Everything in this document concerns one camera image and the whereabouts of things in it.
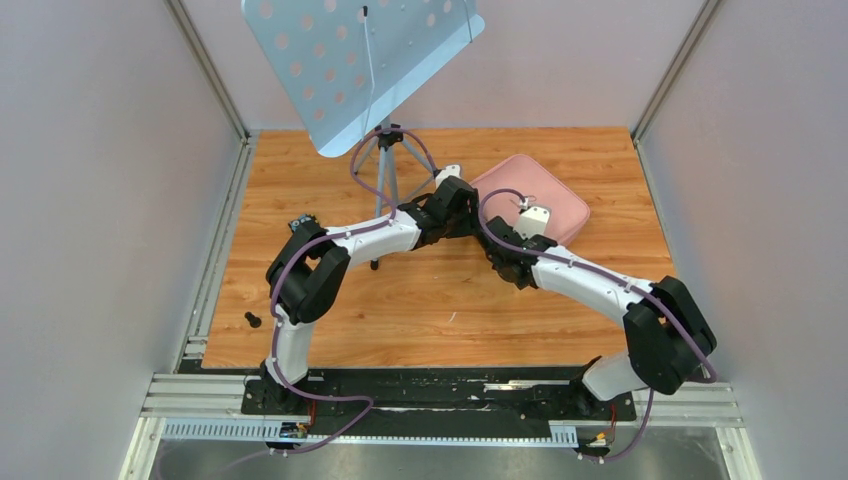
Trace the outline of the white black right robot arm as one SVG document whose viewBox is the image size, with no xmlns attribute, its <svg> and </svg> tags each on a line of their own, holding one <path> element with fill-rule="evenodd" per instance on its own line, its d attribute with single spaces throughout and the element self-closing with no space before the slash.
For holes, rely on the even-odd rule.
<svg viewBox="0 0 848 480">
<path fill-rule="evenodd" d="M 673 276 L 649 280 L 588 261 L 542 235 L 524 238 L 496 217 L 479 224 L 479 240 L 504 279 L 571 298 L 619 325 L 626 348 L 589 362 L 571 390 L 571 403 L 596 417 L 614 397 L 652 389 L 674 394 L 705 368 L 717 339 L 687 286 Z"/>
</svg>

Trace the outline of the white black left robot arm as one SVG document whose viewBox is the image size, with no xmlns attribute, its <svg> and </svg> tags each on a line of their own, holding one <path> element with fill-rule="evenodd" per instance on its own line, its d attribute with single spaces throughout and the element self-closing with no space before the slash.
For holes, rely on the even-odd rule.
<svg viewBox="0 0 848 480">
<path fill-rule="evenodd" d="M 266 401 L 283 413 L 304 405 L 307 389 L 301 380 L 308 374 L 315 324 L 334 305 L 351 268 L 469 236 L 478 209 L 478 191 L 449 175 L 434 192 L 392 205 L 375 219 L 330 228 L 312 217 L 300 219 L 266 273 L 274 318 L 270 352 L 260 368 Z"/>
</svg>

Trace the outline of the pink medicine kit case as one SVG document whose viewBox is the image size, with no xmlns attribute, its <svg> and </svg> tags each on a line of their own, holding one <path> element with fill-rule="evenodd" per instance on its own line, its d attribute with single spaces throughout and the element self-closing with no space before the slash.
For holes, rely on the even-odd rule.
<svg viewBox="0 0 848 480">
<path fill-rule="evenodd" d="M 550 211 L 544 235 L 568 246 L 590 217 L 590 208 L 572 189 L 532 157 L 515 154 L 470 182 L 480 198 L 498 189 L 512 189 L 529 198 L 531 207 Z"/>
</svg>

